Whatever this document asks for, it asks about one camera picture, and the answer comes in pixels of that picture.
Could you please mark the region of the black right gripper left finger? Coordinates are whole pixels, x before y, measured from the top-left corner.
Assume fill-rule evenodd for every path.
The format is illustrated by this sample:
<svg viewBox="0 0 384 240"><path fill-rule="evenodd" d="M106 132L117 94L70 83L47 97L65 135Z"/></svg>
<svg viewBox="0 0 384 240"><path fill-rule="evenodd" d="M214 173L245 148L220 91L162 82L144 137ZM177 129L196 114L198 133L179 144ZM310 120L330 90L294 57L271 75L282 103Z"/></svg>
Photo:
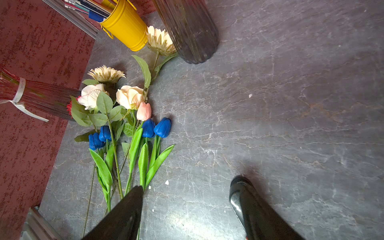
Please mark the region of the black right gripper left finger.
<svg viewBox="0 0 384 240"><path fill-rule="evenodd" d="M144 190L135 186L84 240L135 240L139 232Z"/></svg>

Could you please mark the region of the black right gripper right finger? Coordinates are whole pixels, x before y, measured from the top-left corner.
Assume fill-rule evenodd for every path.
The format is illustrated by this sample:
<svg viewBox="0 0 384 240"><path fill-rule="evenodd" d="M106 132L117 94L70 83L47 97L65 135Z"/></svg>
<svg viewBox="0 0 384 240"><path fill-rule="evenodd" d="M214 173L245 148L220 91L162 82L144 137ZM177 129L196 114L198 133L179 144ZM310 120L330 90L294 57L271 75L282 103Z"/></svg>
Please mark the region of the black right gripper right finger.
<svg viewBox="0 0 384 240"><path fill-rule="evenodd" d="M249 240L303 239L250 187L240 191L240 203Z"/></svg>

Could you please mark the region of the white rose flower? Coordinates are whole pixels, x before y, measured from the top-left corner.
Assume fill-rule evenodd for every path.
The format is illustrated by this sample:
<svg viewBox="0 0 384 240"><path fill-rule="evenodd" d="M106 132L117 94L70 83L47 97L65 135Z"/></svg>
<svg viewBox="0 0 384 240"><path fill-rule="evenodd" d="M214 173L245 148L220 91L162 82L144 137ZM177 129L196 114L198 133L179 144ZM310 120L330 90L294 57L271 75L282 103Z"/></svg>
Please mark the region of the white rose flower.
<svg viewBox="0 0 384 240"><path fill-rule="evenodd" d="M139 87L122 86L117 90L116 100L127 110L138 110L145 101L144 90Z"/></svg>

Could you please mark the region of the pale pink rose flower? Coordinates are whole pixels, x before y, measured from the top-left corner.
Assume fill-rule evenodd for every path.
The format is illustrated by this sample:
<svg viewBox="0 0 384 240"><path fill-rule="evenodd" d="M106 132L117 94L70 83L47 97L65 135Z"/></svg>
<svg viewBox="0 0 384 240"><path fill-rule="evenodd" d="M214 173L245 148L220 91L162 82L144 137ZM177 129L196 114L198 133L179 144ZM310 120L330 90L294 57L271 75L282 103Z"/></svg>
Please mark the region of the pale pink rose flower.
<svg viewBox="0 0 384 240"><path fill-rule="evenodd" d="M102 92L108 95L104 84L88 85L82 89L78 103L84 106L85 110L94 109L97 107L97 98Z"/></svg>

